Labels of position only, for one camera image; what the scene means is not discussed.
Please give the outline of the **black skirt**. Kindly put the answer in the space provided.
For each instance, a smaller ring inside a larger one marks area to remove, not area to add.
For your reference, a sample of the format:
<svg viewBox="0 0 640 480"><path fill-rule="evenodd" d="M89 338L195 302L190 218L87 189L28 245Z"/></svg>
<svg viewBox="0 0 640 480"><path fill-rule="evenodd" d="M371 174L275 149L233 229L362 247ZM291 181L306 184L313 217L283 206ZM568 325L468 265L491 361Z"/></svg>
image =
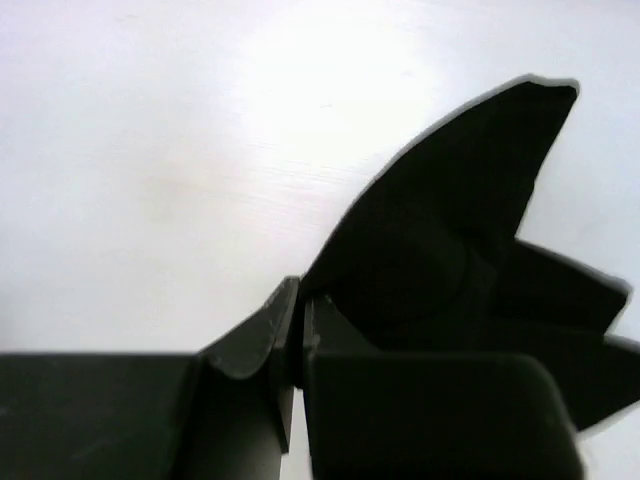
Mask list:
<svg viewBox="0 0 640 480"><path fill-rule="evenodd" d="M639 400L639 346L608 335L631 287L520 240L579 95L521 77L420 134L349 207L301 282L383 351L514 352L584 430Z"/></svg>

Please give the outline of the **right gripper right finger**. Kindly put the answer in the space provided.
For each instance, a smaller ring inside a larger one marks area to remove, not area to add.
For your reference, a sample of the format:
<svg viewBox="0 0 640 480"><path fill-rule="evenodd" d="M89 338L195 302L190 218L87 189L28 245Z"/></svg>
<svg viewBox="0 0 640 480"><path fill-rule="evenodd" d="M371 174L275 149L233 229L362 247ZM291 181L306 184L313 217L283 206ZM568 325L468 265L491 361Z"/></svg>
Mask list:
<svg viewBox="0 0 640 480"><path fill-rule="evenodd" d="M304 307L317 479L580 479L559 391L534 359L385 353L325 298Z"/></svg>

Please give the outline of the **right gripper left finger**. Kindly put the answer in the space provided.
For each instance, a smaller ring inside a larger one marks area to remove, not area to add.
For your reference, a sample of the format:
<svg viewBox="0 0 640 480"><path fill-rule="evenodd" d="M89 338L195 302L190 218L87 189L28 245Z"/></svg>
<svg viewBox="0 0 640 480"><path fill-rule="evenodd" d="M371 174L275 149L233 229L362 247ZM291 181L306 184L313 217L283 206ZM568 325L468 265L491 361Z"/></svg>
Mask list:
<svg viewBox="0 0 640 480"><path fill-rule="evenodd" d="M5 479L276 479L299 281L192 354L5 353Z"/></svg>

